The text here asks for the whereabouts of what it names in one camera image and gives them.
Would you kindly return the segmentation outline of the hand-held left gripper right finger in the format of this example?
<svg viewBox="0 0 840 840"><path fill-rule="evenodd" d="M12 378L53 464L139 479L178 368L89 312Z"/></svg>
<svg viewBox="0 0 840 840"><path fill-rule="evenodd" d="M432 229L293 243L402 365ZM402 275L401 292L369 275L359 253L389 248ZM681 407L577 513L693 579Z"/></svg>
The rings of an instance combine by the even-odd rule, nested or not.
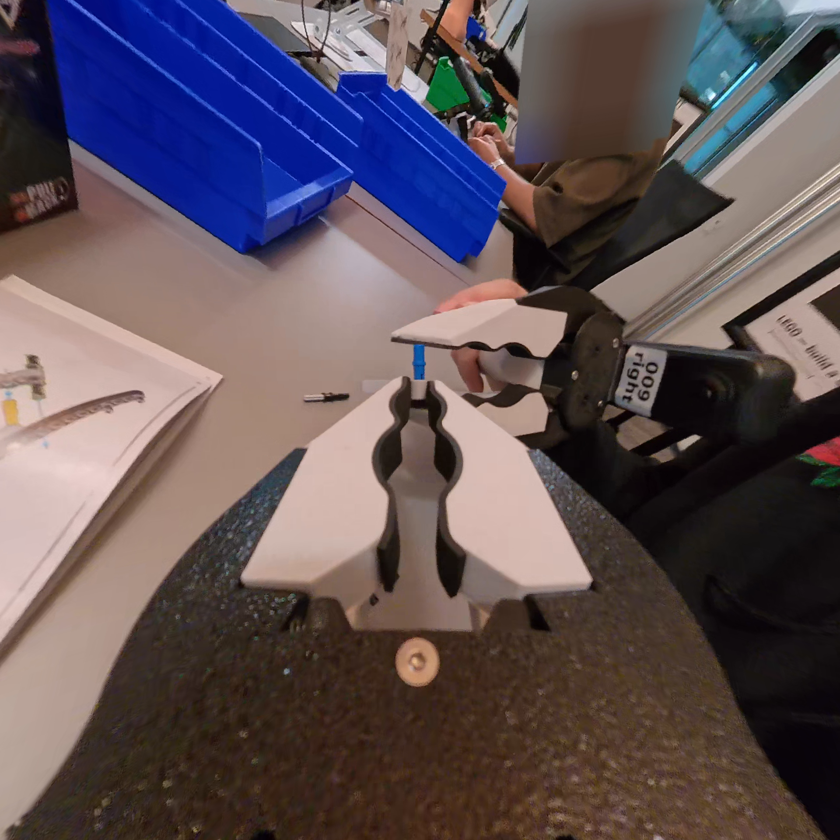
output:
<svg viewBox="0 0 840 840"><path fill-rule="evenodd" d="M470 631L499 602L590 590L528 448L443 383L427 383L426 405L426 629Z"/></svg>

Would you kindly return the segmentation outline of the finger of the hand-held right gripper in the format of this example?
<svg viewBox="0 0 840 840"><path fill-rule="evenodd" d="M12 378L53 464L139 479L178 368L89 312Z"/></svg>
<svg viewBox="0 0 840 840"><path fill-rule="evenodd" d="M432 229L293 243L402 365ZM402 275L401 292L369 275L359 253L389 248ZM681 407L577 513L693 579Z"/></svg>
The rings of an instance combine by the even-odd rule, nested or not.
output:
<svg viewBox="0 0 840 840"><path fill-rule="evenodd" d="M564 311L499 299L419 319L395 330L392 341L440 350L515 350L543 360L561 342L567 322Z"/></svg>
<svg viewBox="0 0 840 840"><path fill-rule="evenodd" d="M490 396L467 393L463 399L516 438L541 434L549 422L543 394L525 385L506 385Z"/></svg>

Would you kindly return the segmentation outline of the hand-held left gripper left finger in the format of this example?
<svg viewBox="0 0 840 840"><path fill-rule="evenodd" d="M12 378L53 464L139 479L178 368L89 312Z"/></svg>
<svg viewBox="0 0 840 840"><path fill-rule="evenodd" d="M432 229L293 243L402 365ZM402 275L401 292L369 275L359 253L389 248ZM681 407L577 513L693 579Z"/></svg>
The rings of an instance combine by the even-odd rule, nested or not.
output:
<svg viewBox="0 0 840 840"><path fill-rule="evenodd" d="M353 629L378 629L376 609L399 577L392 478L403 462L406 422L407 378L398 377L314 438L241 584L333 600Z"/></svg>

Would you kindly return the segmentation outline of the person's right forearm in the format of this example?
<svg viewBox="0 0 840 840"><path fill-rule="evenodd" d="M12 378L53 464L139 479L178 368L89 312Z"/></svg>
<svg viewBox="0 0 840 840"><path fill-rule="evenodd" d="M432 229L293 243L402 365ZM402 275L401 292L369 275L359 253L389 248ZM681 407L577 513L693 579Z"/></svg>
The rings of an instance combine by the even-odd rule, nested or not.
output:
<svg viewBox="0 0 840 840"><path fill-rule="evenodd" d="M703 528L720 532L719 540L739 530L756 539L808 508L837 515L837 417L763 444L702 439L664 463L626 449L600 422L541 454L650 552Z"/></svg>

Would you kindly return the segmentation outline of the another person's forearm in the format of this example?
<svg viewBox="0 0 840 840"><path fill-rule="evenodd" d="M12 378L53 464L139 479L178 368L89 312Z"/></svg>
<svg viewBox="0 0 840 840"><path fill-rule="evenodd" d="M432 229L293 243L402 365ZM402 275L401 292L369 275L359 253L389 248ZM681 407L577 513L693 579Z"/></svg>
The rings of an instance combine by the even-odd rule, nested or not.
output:
<svg viewBox="0 0 840 840"><path fill-rule="evenodd" d="M497 173L506 183L503 202L534 234L539 233L539 220L535 207L543 203L545 190L534 185L532 178L541 171L541 164L524 164L500 168Z"/></svg>

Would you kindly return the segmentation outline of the grey desk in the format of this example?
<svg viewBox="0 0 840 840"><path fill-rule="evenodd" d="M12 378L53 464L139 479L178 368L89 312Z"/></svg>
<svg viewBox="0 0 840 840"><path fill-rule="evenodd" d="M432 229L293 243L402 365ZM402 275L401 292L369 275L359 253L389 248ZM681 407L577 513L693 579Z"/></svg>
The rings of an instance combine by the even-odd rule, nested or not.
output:
<svg viewBox="0 0 840 840"><path fill-rule="evenodd" d="M2 235L15 275L223 376L2 658L2 831L73 750L133 625L173 565L292 449L411 366L392 331L511 276L496 224L440 255L354 186L241 255L76 145L80 208ZM302 397L347 392L346 402Z"/></svg>

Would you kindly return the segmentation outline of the person's right hand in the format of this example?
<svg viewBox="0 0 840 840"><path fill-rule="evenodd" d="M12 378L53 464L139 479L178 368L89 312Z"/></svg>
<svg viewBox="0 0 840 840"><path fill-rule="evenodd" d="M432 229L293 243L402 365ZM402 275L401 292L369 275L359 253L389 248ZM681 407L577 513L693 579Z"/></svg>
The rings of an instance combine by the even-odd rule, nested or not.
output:
<svg viewBox="0 0 840 840"><path fill-rule="evenodd" d="M483 301L517 300L529 293L512 279L495 279L463 289L446 301L439 303L434 314L466 308ZM482 393L485 379L480 368L480 352L471 348L452 350L451 358L468 392Z"/></svg>

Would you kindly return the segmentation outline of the blue plastic bin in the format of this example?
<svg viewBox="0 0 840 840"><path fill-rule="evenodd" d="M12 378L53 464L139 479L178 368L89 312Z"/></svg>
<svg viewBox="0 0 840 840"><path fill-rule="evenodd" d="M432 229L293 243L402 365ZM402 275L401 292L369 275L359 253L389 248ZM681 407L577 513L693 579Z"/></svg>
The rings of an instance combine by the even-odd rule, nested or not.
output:
<svg viewBox="0 0 840 840"><path fill-rule="evenodd" d="M69 137L245 253L348 192L362 120L224 2L48 2Z"/></svg>
<svg viewBox="0 0 840 840"><path fill-rule="evenodd" d="M477 257L498 219L501 176L382 73L343 73L337 96L361 120L354 180L448 257Z"/></svg>

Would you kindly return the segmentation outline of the framed sign on black easel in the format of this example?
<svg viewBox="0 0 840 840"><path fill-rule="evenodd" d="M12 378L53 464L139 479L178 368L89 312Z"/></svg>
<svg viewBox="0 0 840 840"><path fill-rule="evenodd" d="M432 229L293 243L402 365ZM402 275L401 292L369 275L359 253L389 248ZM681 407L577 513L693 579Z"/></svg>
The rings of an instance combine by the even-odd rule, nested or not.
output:
<svg viewBox="0 0 840 840"><path fill-rule="evenodd" d="M808 269L722 326L735 349L768 354L795 372L809 401L839 386L839 253Z"/></svg>

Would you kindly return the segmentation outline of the white instruction booklet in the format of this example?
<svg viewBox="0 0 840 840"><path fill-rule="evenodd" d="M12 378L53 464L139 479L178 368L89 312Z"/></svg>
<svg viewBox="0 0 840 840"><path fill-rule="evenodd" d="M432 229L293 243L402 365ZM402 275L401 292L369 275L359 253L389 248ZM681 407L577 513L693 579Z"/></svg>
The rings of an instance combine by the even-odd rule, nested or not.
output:
<svg viewBox="0 0 840 840"><path fill-rule="evenodd" d="M222 381L2 279L2 654Z"/></svg>

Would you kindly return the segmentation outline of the person in black sweatshirt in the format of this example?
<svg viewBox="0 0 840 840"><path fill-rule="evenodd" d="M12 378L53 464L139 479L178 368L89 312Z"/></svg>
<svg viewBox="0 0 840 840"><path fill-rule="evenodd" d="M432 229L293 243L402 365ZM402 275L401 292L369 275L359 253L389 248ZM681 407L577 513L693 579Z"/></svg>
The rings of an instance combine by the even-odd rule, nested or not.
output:
<svg viewBox="0 0 840 840"><path fill-rule="evenodd" d="M828 838L839 830L838 464L835 437L715 497L674 485L625 519Z"/></svg>

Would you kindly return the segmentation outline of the hanging paper tag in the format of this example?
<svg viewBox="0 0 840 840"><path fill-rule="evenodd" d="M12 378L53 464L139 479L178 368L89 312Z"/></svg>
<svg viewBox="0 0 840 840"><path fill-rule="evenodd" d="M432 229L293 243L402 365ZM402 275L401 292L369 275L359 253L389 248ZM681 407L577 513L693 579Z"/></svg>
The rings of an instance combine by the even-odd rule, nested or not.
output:
<svg viewBox="0 0 840 840"><path fill-rule="evenodd" d="M401 89L408 47L408 1L391 1L385 45L385 73L388 86Z"/></svg>

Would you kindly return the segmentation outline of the white laptop stand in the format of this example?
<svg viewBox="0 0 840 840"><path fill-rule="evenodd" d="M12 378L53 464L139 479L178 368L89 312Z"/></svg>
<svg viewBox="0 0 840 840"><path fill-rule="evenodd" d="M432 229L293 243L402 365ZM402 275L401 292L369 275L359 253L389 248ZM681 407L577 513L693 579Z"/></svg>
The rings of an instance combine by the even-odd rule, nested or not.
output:
<svg viewBox="0 0 840 840"><path fill-rule="evenodd" d="M339 11L294 7L290 26L341 71L383 72L385 47L370 32L381 20L363 2Z"/></svg>

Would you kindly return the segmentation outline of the black tablet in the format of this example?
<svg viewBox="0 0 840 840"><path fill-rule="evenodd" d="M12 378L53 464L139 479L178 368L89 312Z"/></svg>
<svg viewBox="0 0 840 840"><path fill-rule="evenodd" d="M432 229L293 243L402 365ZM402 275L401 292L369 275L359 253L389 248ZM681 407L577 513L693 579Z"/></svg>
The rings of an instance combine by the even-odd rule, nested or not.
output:
<svg viewBox="0 0 840 840"><path fill-rule="evenodd" d="M294 30L289 30L281 22L270 16L238 12L258 32L283 52L294 57L310 56L311 48Z"/></svg>

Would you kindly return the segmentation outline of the black printed toy box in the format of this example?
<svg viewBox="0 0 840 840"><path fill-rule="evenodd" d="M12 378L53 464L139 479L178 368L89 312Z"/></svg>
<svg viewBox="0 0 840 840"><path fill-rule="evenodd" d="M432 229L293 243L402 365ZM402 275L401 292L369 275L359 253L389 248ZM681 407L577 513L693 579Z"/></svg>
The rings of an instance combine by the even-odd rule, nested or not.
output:
<svg viewBox="0 0 840 840"><path fill-rule="evenodd" d="M1 232L78 208L44 1L1 2Z"/></svg>

